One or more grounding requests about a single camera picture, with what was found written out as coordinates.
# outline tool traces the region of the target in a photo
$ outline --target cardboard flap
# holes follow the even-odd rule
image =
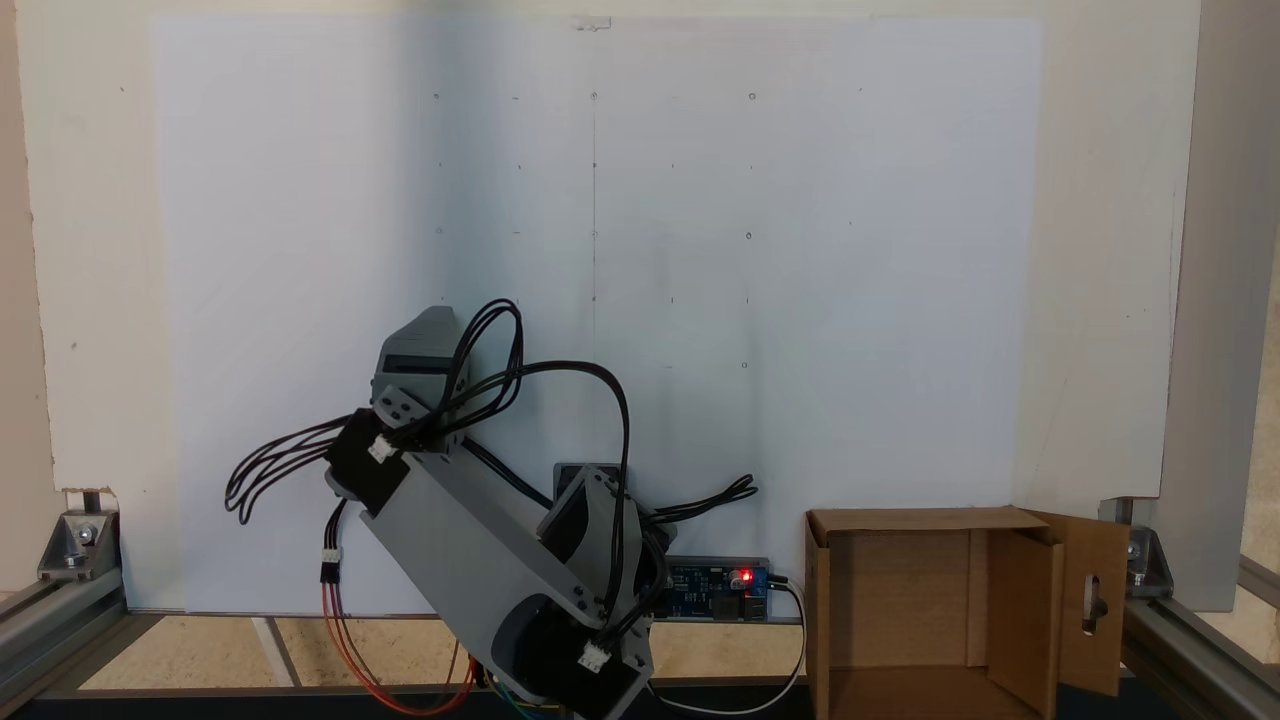
[[[832,671],[840,720],[1034,720],[1032,708],[987,682],[978,667],[877,667]]]
[[[1129,527],[1051,512],[1032,514],[1048,523],[1066,548],[1059,680],[1116,696]]]
[[[1046,719],[1057,700],[1062,544],[987,533],[987,676]]]
[[[972,530],[978,528],[1044,528],[1043,520],[1012,505],[920,510],[810,510],[809,524],[822,547],[831,536],[864,530]]]
[[[827,720],[831,697],[831,551],[819,547],[805,523],[804,612],[805,675],[817,720]]]

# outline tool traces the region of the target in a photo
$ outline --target bolt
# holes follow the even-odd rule
[[[97,528],[95,528],[92,523],[81,523],[81,525],[76,528],[76,539],[78,539],[81,544],[88,544],[93,542],[93,538],[96,537]]]

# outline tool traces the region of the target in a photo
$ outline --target circuit board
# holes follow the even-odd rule
[[[708,623],[769,619],[769,564],[760,557],[667,559],[667,592],[654,618]]]

